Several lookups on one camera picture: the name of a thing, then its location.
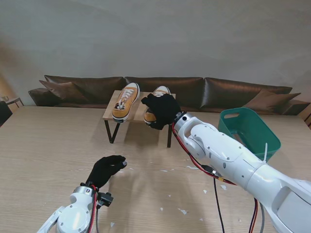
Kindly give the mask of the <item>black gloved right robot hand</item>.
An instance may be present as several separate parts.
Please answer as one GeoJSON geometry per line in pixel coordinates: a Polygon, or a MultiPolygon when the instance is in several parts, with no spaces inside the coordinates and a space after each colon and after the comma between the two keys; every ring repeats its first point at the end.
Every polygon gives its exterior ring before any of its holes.
{"type": "Polygon", "coordinates": [[[176,99],[169,94],[164,94],[161,97],[149,94],[141,102],[155,115],[155,122],[149,123],[153,129],[162,130],[164,126],[173,124],[177,116],[182,113],[176,99]]]}

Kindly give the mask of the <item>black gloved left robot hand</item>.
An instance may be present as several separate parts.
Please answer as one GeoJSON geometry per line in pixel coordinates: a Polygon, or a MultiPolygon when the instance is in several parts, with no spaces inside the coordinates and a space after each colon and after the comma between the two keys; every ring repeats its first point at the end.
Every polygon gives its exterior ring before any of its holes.
{"type": "Polygon", "coordinates": [[[86,184],[92,184],[100,189],[113,175],[126,166],[126,158],[121,155],[103,157],[94,164],[86,184]]]}

